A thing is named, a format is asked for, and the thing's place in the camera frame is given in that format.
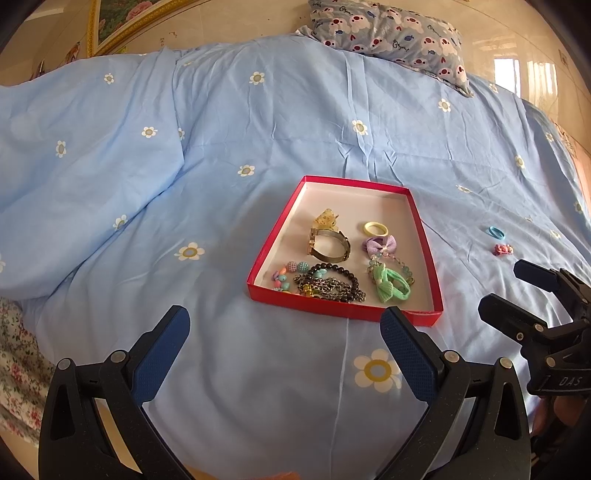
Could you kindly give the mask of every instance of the blue gripper pad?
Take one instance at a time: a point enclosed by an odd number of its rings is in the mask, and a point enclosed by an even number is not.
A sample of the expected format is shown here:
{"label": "blue gripper pad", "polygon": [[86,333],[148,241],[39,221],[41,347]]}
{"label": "blue gripper pad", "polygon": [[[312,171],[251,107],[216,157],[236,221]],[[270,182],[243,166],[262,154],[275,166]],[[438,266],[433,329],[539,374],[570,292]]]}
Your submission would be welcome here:
{"label": "blue gripper pad", "polygon": [[414,396],[430,406],[437,397],[437,369],[413,338],[419,333],[396,307],[384,310],[379,329]]}
{"label": "blue gripper pad", "polygon": [[189,336],[189,313],[179,308],[134,371],[131,395],[135,403],[151,401]]}

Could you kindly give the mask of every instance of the bed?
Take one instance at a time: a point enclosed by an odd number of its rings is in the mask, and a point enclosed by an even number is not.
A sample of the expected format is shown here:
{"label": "bed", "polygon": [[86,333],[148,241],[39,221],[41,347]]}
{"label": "bed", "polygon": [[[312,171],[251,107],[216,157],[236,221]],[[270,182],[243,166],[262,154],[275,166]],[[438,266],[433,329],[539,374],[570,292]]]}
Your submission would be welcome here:
{"label": "bed", "polygon": [[[525,385],[517,344],[478,301],[494,292],[568,322],[512,265],[589,282],[587,207],[548,118],[470,85],[473,98],[284,35],[81,60],[2,88],[0,296],[52,364],[103,361],[183,305],[190,336],[146,410],[184,463],[218,478],[370,478],[424,411],[395,369],[388,389],[360,381],[367,359],[391,361],[378,325],[253,302],[245,279],[304,175],[408,187],[444,297],[430,336],[469,361],[511,358]],[[491,225],[513,256],[492,254]],[[199,252],[181,261],[187,249]]]}

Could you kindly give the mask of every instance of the green bow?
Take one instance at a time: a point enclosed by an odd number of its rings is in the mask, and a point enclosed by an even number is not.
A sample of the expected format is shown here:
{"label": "green bow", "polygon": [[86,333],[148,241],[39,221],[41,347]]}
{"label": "green bow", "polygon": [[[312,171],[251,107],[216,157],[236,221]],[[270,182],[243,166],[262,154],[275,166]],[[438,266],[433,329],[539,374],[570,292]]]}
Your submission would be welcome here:
{"label": "green bow", "polygon": [[[404,277],[394,270],[386,268],[386,265],[379,263],[374,267],[374,280],[378,290],[378,297],[382,303],[386,303],[392,297],[400,300],[406,300],[410,295],[410,286],[404,280]],[[399,290],[392,283],[400,283],[402,290]]]}

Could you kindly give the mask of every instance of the patterned pillowcase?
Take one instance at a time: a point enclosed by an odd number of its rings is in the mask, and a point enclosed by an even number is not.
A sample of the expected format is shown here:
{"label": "patterned pillowcase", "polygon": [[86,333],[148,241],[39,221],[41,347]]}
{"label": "patterned pillowcase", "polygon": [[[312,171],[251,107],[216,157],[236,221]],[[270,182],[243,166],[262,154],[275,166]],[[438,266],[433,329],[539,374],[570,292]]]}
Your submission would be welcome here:
{"label": "patterned pillowcase", "polygon": [[373,2],[309,0],[313,29],[298,33],[341,50],[390,60],[471,97],[462,37],[448,22]]}

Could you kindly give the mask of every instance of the pink hair clip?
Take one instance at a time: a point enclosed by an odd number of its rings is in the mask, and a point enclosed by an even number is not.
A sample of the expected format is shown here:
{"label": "pink hair clip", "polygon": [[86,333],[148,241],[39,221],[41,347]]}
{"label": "pink hair clip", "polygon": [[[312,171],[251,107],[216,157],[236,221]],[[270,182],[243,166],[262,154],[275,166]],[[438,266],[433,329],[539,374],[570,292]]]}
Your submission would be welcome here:
{"label": "pink hair clip", "polygon": [[507,245],[496,244],[495,249],[492,251],[492,254],[496,257],[498,257],[499,255],[512,255],[513,254],[513,247],[510,246],[509,244],[507,244]]}
{"label": "pink hair clip", "polygon": [[372,255],[393,257],[396,251],[396,240],[392,235],[386,237],[372,236],[361,244],[361,248],[368,253],[368,257]]}

